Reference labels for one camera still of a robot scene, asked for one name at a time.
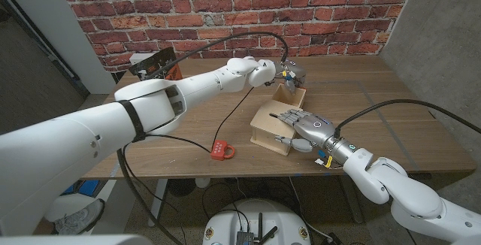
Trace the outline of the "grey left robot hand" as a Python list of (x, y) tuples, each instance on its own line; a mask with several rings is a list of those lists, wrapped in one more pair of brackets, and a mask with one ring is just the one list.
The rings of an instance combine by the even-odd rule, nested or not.
[(295, 62), (286, 60), (275, 64), (276, 78), (284, 79), (284, 86), (291, 95), (295, 94), (295, 90), (304, 85), (306, 70)]

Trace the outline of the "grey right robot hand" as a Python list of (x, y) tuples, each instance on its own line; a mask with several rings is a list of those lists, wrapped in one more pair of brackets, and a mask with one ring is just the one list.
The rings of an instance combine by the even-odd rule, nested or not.
[(349, 155), (345, 156), (341, 151), (334, 150), (334, 146), (339, 144), (341, 139), (332, 122), (325, 117), (294, 109), (280, 114), (269, 113), (269, 115), (293, 127), (301, 136), (301, 138), (286, 138), (277, 135), (274, 137), (276, 141), (303, 153), (312, 151), (314, 147), (327, 149), (328, 153), (340, 165), (343, 165), (349, 158)]

